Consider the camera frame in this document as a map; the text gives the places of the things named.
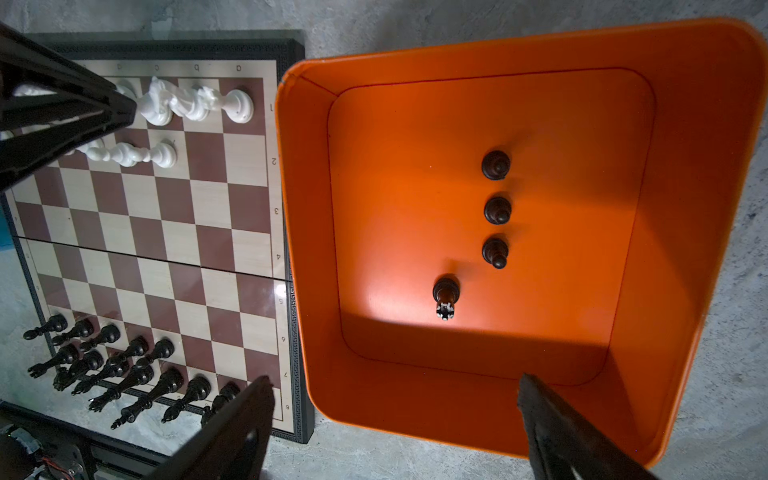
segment light square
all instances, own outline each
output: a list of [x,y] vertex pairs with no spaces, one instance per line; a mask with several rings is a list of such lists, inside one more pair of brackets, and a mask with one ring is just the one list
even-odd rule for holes
[[246,380],[245,349],[226,343],[211,342],[214,350],[216,373],[234,379]]
[[123,321],[133,323],[134,325],[152,326],[149,321],[147,299],[144,297],[144,294],[119,288],[116,290],[118,292],[118,302],[120,303],[120,313],[123,316]]
[[168,260],[200,265],[200,249],[197,247],[197,229],[192,223],[162,220],[165,251]]
[[232,230],[235,270],[272,276],[272,243],[268,233]]
[[210,340],[208,310],[205,305],[176,300],[176,314],[179,319],[179,331],[182,334]]
[[216,308],[239,312],[240,301],[237,297],[237,278],[235,274],[206,268],[200,271],[203,274],[206,303]]
[[224,134],[224,152],[229,183],[267,186],[263,136]]
[[114,288],[112,266],[109,264],[109,256],[106,252],[83,248],[80,249],[80,256],[83,259],[85,277],[88,279],[88,283]]
[[67,204],[76,210],[98,212],[94,183],[89,170],[61,168],[61,182],[67,193]]
[[240,313],[243,346],[248,350],[277,355],[277,327],[275,319]]
[[105,214],[99,212],[101,230],[104,233],[104,245],[111,252],[136,254],[134,233],[131,229],[131,219],[125,215]]
[[150,175],[123,174],[125,201],[132,217],[160,219],[157,185]]
[[170,281],[170,269],[166,262],[138,259],[141,284],[147,295],[174,298],[174,285]]

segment dark brown square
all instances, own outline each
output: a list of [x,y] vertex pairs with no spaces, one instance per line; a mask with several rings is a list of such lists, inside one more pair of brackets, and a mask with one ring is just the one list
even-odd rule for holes
[[120,303],[118,302],[118,291],[109,286],[89,284],[91,296],[94,299],[96,315],[103,316],[113,320],[122,320],[120,313]]
[[114,285],[117,288],[131,292],[144,292],[144,286],[141,284],[139,261],[136,257],[109,253],[109,264],[112,267]]
[[270,377],[272,385],[280,388],[280,361],[277,355],[245,349],[245,370],[249,382],[262,375],[267,375]]
[[224,388],[224,386],[230,382],[237,385],[237,388],[239,388],[241,392],[245,390],[245,388],[248,386],[245,380],[233,379],[232,377],[229,377],[229,376],[219,375],[218,373],[216,374],[216,383],[219,384],[219,391],[221,391],[221,389]]
[[189,180],[155,177],[160,218],[171,222],[194,223],[192,189]]
[[24,236],[34,240],[51,241],[51,234],[48,232],[48,222],[45,221],[45,212],[43,206],[37,204],[25,204],[17,202],[18,218],[22,222]]
[[242,90],[253,101],[253,118],[247,123],[238,124],[230,120],[229,115],[224,114],[222,119],[225,134],[266,135],[265,114],[275,115],[264,105],[264,80],[261,78],[220,78],[219,89],[226,95],[232,90]]
[[[161,80],[168,80],[170,83],[179,86],[179,79],[174,77],[158,77]],[[151,77],[142,77],[139,78],[139,82],[141,83],[141,90],[144,93],[149,92],[149,84],[152,81]],[[170,122],[168,125],[158,126],[153,125],[149,122],[147,122],[147,128],[150,130],[183,130],[184,129],[184,121],[179,117],[178,115],[174,114],[173,117],[171,117]]]
[[104,231],[101,229],[101,218],[98,212],[87,210],[69,209],[74,224],[74,234],[78,238],[78,245],[95,250],[106,250],[104,244]]
[[56,252],[56,260],[58,260],[58,268],[61,270],[62,278],[88,282],[79,248],[54,243],[53,249]]
[[227,163],[224,161],[224,136],[198,131],[185,131],[187,160],[191,180],[209,182],[227,181]]
[[43,167],[36,171],[35,182],[38,184],[40,201],[43,205],[69,207],[64,181],[61,179],[61,171],[58,168]]
[[[114,140],[117,143],[125,142],[136,148],[149,148],[149,134],[143,128],[123,128],[114,132]],[[152,162],[139,162],[133,167],[120,166],[124,174],[154,175]]]
[[58,158],[58,166],[61,168],[88,169],[88,157],[81,151],[75,150],[72,155],[62,155]]
[[151,218],[131,217],[134,245],[139,257],[166,260],[163,223]]
[[228,228],[196,225],[197,248],[200,250],[200,265],[232,272],[235,270],[235,253],[232,245],[232,230]]
[[174,298],[183,302],[205,305],[203,274],[200,267],[169,263],[170,283],[174,287]]
[[181,336],[181,344],[184,346],[184,359],[187,365],[194,369],[215,372],[214,348],[210,340],[198,339],[193,336]]
[[152,328],[180,333],[175,301],[154,295],[144,295],[144,298],[147,300],[147,311]]
[[64,280],[58,276],[42,275],[40,273],[38,278],[40,279],[40,288],[43,290],[43,297],[48,305],[70,308],[67,290],[64,288]]
[[267,187],[228,184],[232,228],[250,232],[271,232],[270,191]]
[[123,176],[112,172],[91,172],[98,211],[106,214],[128,215]]
[[181,374],[182,377],[184,377],[184,381],[181,383],[181,387],[176,391],[176,393],[187,393],[187,384],[190,382],[190,376],[189,372],[187,371],[187,366],[185,365],[179,365],[178,363],[173,362],[166,362],[165,360],[162,360],[160,362],[160,374],[167,372],[170,369],[176,369]]
[[240,327],[240,314],[229,310],[208,307],[210,339],[227,345],[243,346],[243,330]]
[[152,346],[154,345],[154,335],[151,328],[148,326],[135,325],[128,322],[123,323],[123,325],[125,325],[125,334],[127,336],[126,341],[130,342],[137,336],[143,336],[144,339],[147,340],[147,345],[149,348],[147,353],[152,350]]
[[240,311],[251,315],[275,317],[274,282],[261,276],[236,273]]

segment white pawn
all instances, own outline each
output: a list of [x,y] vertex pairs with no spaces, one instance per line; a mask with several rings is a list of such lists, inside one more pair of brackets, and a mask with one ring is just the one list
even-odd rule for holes
[[112,148],[93,147],[85,151],[93,161],[115,161],[123,167],[133,167],[139,162],[154,162],[158,167],[170,168],[176,164],[176,151],[169,144],[160,142],[152,148],[134,147],[119,143]]

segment chess piece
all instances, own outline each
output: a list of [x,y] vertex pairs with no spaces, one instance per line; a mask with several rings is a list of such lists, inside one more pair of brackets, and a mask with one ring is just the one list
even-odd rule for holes
[[147,340],[145,340],[143,336],[137,336],[131,340],[130,343],[128,343],[128,348],[126,348],[125,351],[115,353],[109,358],[109,361],[113,363],[122,363],[130,359],[132,356],[144,355],[148,348],[149,345],[147,344]]
[[227,403],[235,400],[238,393],[240,393],[240,388],[237,385],[232,382],[227,383],[219,391],[211,405],[203,407],[203,418],[200,419],[200,425],[204,427]]
[[157,385],[150,390],[147,395],[139,397],[133,405],[127,406],[120,411],[120,418],[115,420],[112,424],[112,429],[116,429],[120,425],[126,422],[133,423],[136,421],[136,417],[144,410],[152,408],[152,404],[155,400],[159,399],[163,395],[178,391],[184,384],[184,377],[181,376],[178,370],[175,368],[169,368],[166,372],[160,375]]
[[79,356],[80,353],[78,352],[78,349],[74,347],[74,345],[69,344],[62,346],[58,352],[56,352],[56,355],[54,355],[50,360],[45,363],[38,363],[37,365],[29,367],[27,372],[29,372],[30,377],[36,379],[46,373],[51,367],[63,365],[65,363],[72,363],[77,360]]
[[133,388],[136,385],[146,385],[153,377],[154,370],[152,367],[140,367],[134,365],[122,382],[118,383],[116,386],[109,387],[106,392],[95,399],[91,399],[91,404],[88,406],[88,410],[91,410],[92,412],[100,412],[109,402],[119,399],[126,390]]
[[455,304],[458,302],[458,284],[453,279],[444,276],[432,288],[432,298],[437,302],[437,316],[447,320],[453,318]]
[[120,339],[120,330],[115,325],[107,325],[101,331],[90,340],[85,340],[78,347],[81,352],[87,352],[94,348],[96,345],[102,343],[115,343]]
[[74,389],[72,390],[72,395],[90,391],[93,386],[99,383],[101,380],[111,377],[122,377],[125,375],[125,373],[128,371],[128,362],[111,362],[112,358],[114,357],[111,357],[109,360],[107,360],[107,364],[103,369],[101,369],[99,373],[94,376],[89,376],[85,380],[82,380],[77,385],[75,385]]
[[53,381],[53,386],[59,392],[63,392],[72,385],[80,375],[88,373],[90,370],[98,370],[102,365],[104,365],[104,357],[101,356],[97,350],[91,350],[83,355],[83,358],[75,360],[68,371],[57,374]]
[[67,319],[60,313],[57,313],[56,315],[53,315],[51,318],[49,318],[48,321],[43,324],[43,326],[39,326],[36,329],[27,330],[24,332],[24,340],[35,339],[44,333],[61,332],[65,328],[67,328]]
[[511,161],[503,151],[494,150],[482,159],[482,173],[489,180],[504,180],[510,166]]
[[53,337],[53,339],[51,339],[51,343],[59,346],[67,340],[74,339],[75,337],[84,338],[86,336],[91,336],[94,334],[94,330],[94,324],[92,323],[91,319],[84,318],[75,322],[70,331]]
[[204,376],[199,375],[187,384],[187,392],[182,399],[178,399],[163,414],[163,423],[178,418],[184,408],[197,400],[205,400],[210,394],[210,382]]
[[139,162],[149,161],[162,168],[170,168],[176,164],[176,150],[165,142],[158,142],[149,149],[121,142],[108,149],[90,147],[84,153],[88,160],[115,161],[123,167],[133,167]]
[[493,197],[485,204],[485,219],[494,225],[504,225],[512,216],[512,205],[504,197]]
[[208,111],[224,110],[231,121],[245,124],[253,118],[253,100],[242,90],[232,90],[226,95],[210,87],[202,87],[197,97]]
[[502,269],[507,266],[509,247],[500,238],[491,237],[482,246],[482,257],[494,268]]
[[154,348],[148,355],[137,360],[136,365],[142,367],[149,366],[150,363],[157,359],[166,359],[173,355],[175,350],[176,347],[174,347],[174,344],[169,339],[161,339],[154,344]]

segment board border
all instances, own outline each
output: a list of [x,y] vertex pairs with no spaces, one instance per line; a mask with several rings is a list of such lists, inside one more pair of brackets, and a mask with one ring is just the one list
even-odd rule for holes
[[[277,69],[277,82],[286,70],[299,60],[304,59],[304,47],[297,40],[288,39],[226,39],[226,40],[168,40],[168,41],[43,41],[45,47],[65,56],[70,60],[274,60]],[[8,221],[8,227],[13,239],[16,253],[22,264],[25,279],[29,287],[32,301],[35,304],[40,324],[45,323],[45,316],[40,307],[40,299],[35,292],[31,278],[31,272],[27,265],[21,243],[13,222],[12,214],[5,195],[0,195],[3,214]],[[283,235],[286,233],[285,220],[283,219]],[[314,406],[309,398],[304,376],[304,363],[301,351],[301,339],[299,334],[298,315],[296,311],[296,297],[293,288],[293,275],[290,269],[288,257],[288,242],[284,242],[285,250],[285,280],[286,293],[288,295],[288,329],[290,334],[289,357],[291,370],[293,410],[293,433],[284,430],[272,429],[272,435],[306,444],[314,432]],[[48,349],[53,356],[55,349],[51,343],[51,336],[45,334]],[[114,383],[101,380],[98,383],[102,387],[113,386]],[[143,395],[144,392],[137,389],[129,389],[127,394],[133,396]],[[173,400],[161,397],[157,400],[162,405],[169,406]],[[203,409],[188,405],[188,412],[198,415],[203,414]]]

